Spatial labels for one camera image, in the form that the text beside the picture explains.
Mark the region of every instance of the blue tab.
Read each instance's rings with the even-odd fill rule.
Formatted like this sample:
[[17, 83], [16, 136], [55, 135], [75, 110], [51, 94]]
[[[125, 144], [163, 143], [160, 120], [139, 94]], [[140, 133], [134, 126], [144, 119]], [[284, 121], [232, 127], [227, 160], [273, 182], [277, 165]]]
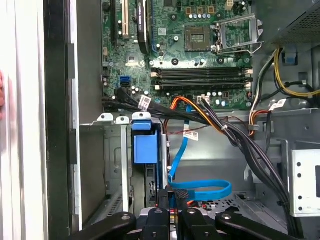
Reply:
[[134, 121], [132, 124], [133, 131], [149, 131], [151, 130], [152, 122], [150, 120]]

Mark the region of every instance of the sata port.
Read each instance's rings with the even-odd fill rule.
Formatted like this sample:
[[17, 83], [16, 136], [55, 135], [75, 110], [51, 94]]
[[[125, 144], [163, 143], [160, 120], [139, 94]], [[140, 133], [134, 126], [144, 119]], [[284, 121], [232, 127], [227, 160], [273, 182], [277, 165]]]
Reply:
[[131, 83], [129, 81], [120, 82], [120, 86], [123, 88], [130, 87]]

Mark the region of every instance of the cable label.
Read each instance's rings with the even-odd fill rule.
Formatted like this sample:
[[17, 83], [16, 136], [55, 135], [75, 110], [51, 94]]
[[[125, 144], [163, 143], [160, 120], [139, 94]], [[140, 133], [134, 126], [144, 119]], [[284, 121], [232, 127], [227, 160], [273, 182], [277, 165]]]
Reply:
[[274, 104], [270, 107], [269, 111], [273, 111], [273, 110], [275, 110], [275, 109], [282, 108], [282, 107], [285, 105], [286, 101], [287, 101], [287, 99], [281, 99], [280, 101], [274, 103]]
[[196, 131], [185, 131], [183, 137], [191, 139], [193, 141], [199, 141], [199, 133]]
[[138, 108], [145, 112], [148, 110], [150, 103], [151, 103], [151, 98], [145, 95], [142, 95]]

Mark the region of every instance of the orange wire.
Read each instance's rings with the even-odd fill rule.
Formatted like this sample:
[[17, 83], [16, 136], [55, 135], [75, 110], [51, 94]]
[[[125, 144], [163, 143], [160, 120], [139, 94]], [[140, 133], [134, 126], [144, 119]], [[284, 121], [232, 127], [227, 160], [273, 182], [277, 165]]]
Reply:
[[[259, 114], [267, 114], [268, 113], [268, 111], [267, 110], [259, 110], [259, 111], [255, 111], [253, 114], [252, 114], [252, 116], [251, 116], [251, 118], [250, 118], [250, 122], [249, 122], [249, 124], [250, 125], [253, 125], [253, 124], [255, 124], [255, 118], [259, 115]], [[249, 134], [249, 136], [252, 136], [252, 135], [254, 135], [255, 134], [255, 131], [250, 131], [250, 134]]]

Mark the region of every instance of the white label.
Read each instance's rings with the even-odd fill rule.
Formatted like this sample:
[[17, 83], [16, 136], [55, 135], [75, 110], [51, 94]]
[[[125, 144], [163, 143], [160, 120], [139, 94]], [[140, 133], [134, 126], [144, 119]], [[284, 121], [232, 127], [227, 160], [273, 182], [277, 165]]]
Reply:
[[199, 141], [199, 133], [197, 133], [196, 131], [185, 131], [183, 133], [183, 136], [193, 141]]
[[189, 124], [183, 125], [183, 131], [189, 131]]
[[286, 101], [287, 101], [287, 99], [281, 99], [281, 100], [278, 101], [277, 103], [274, 103], [274, 104], [270, 107], [269, 111], [273, 111], [273, 110], [275, 110], [275, 109], [282, 108], [282, 107], [285, 105]]
[[149, 105], [151, 103], [151, 98], [147, 97], [145, 95], [141, 96], [138, 108], [141, 109], [142, 111], [147, 111], [149, 108]]
[[167, 29], [166, 28], [159, 28], [158, 29], [158, 35], [159, 36], [166, 36], [167, 35]]

